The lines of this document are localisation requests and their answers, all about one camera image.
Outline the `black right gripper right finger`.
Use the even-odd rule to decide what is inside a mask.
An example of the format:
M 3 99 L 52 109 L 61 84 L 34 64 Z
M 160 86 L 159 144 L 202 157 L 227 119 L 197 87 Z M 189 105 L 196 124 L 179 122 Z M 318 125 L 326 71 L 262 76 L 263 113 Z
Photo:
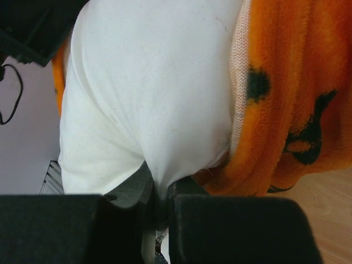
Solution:
M 277 197 L 209 195 L 190 178 L 168 190 L 171 263 L 322 263 L 301 207 Z

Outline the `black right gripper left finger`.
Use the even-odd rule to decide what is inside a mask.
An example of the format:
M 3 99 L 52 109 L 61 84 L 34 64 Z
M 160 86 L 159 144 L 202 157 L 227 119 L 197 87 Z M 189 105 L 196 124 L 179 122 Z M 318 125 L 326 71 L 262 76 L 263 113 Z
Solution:
M 146 163 L 105 195 L 1 196 L 1 263 L 154 263 Z

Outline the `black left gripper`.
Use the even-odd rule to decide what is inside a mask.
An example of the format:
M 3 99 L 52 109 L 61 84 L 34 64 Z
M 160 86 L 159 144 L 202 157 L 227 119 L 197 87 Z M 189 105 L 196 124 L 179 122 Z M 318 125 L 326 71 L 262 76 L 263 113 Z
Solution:
M 86 0 L 1 0 L 1 54 L 45 67 Z

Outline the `white pillow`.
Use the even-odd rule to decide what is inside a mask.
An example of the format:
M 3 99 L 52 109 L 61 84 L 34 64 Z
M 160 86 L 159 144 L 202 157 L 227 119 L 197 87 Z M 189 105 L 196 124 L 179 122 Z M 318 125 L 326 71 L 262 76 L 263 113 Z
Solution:
M 89 1 L 64 52 L 59 165 L 66 194 L 106 194 L 146 163 L 168 187 L 225 164 L 229 61 L 249 1 Z

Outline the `orange patterned pillowcase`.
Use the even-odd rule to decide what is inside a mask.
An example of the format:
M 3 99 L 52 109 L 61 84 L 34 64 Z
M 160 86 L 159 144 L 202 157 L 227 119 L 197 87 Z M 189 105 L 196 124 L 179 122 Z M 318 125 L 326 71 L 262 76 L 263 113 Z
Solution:
M 229 61 L 229 156 L 191 175 L 215 195 L 278 193 L 351 166 L 351 1 L 249 2 Z M 60 116 L 69 39 L 53 59 Z

